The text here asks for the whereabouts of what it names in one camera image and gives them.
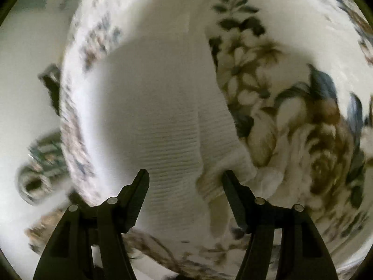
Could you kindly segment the white knitted small garment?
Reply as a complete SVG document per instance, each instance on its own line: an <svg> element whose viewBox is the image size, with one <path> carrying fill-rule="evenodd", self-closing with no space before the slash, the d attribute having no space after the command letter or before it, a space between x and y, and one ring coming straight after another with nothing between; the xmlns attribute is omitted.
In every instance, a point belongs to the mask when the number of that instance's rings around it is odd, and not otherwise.
<svg viewBox="0 0 373 280"><path fill-rule="evenodd" d="M236 135L205 32L146 31L97 62L79 113L103 199L140 169L150 187L138 229L158 237L220 237L229 224L221 177L255 168Z"/></svg>

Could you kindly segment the floral bed sheet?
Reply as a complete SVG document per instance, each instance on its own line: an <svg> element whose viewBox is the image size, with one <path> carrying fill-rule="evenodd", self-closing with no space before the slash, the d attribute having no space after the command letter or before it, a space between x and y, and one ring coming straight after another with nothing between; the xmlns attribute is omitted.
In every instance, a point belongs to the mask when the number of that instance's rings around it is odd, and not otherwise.
<svg viewBox="0 0 373 280"><path fill-rule="evenodd" d="M216 83L255 168L241 184L303 205L349 278L372 245L372 29L353 0L80 0L62 64L61 130L73 184L103 199L83 138L80 95L98 61L146 31L205 32ZM233 279L249 244L229 207L220 237L124 236L177 273Z"/></svg>

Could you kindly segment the green shelf rack with items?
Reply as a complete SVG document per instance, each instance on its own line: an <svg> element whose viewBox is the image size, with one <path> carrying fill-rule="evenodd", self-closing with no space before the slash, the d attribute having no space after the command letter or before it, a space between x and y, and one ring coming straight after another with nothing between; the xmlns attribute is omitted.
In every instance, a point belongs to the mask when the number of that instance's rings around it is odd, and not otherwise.
<svg viewBox="0 0 373 280"><path fill-rule="evenodd" d="M62 153L62 140L59 131L41 136L29 148L30 166L36 173L47 177L62 176L68 172Z"/></svg>

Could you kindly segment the black clothes pile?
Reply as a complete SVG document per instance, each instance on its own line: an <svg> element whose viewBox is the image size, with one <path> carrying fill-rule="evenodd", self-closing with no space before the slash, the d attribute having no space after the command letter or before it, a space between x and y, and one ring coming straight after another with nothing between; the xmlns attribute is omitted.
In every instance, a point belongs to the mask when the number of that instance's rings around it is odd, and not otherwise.
<svg viewBox="0 0 373 280"><path fill-rule="evenodd" d="M54 63L38 74L38 79L47 88L51 100L51 106L55 113L59 116L59 91L60 91L61 72L58 66Z"/></svg>

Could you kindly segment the patterned floor rug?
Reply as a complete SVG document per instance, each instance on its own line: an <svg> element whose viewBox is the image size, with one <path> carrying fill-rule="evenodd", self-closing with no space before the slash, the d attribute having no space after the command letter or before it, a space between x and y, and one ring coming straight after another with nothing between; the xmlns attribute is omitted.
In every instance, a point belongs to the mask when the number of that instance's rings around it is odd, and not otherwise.
<svg viewBox="0 0 373 280"><path fill-rule="evenodd" d="M28 238L28 246L31 251L37 255L42 255L43 250L65 211L66 209L57 208L43 215L30 227L25 229L25 236Z"/></svg>

